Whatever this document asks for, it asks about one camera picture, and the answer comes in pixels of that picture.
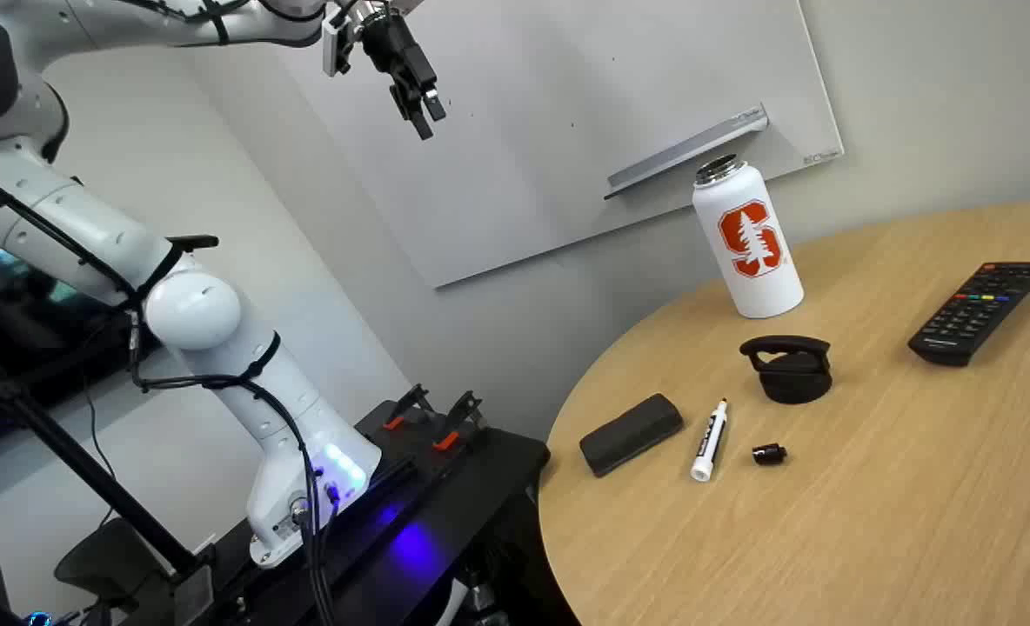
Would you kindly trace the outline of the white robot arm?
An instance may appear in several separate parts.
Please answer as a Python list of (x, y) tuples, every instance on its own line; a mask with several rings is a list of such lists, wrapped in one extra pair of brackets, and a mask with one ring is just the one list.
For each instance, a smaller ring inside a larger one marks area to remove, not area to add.
[(383, 450), (300, 370), (251, 303), (174, 241), (57, 168), (69, 114), (47, 70), (130, 46), (322, 46), (341, 74), (367, 53), (400, 114), (443, 118), (438, 77), (406, 28), (423, 0), (0, 0), (0, 248), (69, 287), (137, 311), (193, 387), (211, 388), (260, 446), (246, 497), (251, 559), (265, 570), (374, 484)]

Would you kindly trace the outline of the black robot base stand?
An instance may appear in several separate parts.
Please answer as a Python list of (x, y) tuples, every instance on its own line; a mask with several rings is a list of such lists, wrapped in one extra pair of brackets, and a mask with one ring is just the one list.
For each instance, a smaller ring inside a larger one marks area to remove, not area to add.
[(438, 409), (423, 387), (383, 398), (358, 430), (383, 447), (383, 467), (368, 494), (327, 521), (312, 559), (293, 551), (260, 570), (246, 557), (251, 529), (236, 523), (174, 573), (113, 519), (59, 559), (57, 577), (123, 608), (123, 626), (317, 626), (317, 581), (330, 626), (410, 626), (550, 450), (486, 427), (472, 394)]

